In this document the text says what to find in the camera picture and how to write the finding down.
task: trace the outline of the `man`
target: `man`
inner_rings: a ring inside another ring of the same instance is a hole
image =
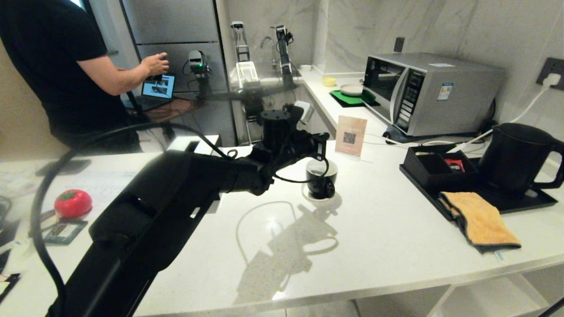
[[[51,134],[70,148],[127,126],[120,95],[169,69],[166,53],[130,70],[117,69],[94,22],[70,0],[0,0],[0,37],[39,97]],[[96,150],[140,152],[139,138],[136,133],[112,138]]]

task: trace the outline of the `laptop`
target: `laptop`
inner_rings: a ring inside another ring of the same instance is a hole
[[[143,111],[168,104],[173,100],[175,75],[172,73],[162,75],[160,81],[145,80],[141,88],[141,96],[135,97],[135,101]],[[131,102],[125,103],[128,108],[133,108]]]

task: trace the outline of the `qr code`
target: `qr code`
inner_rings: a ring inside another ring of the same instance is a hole
[[[343,137],[343,142],[348,144],[354,144],[356,140],[356,134],[345,132],[345,136]]]

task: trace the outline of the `laptop screen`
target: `laptop screen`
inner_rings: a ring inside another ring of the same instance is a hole
[[[144,81],[142,95],[171,99],[173,97],[174,75],[162,75],[160,81]]]

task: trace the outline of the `white plate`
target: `white plate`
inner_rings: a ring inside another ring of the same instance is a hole
[[[358,97],[362,95],[362,85],[342,85],[341,93],[347,96]]]

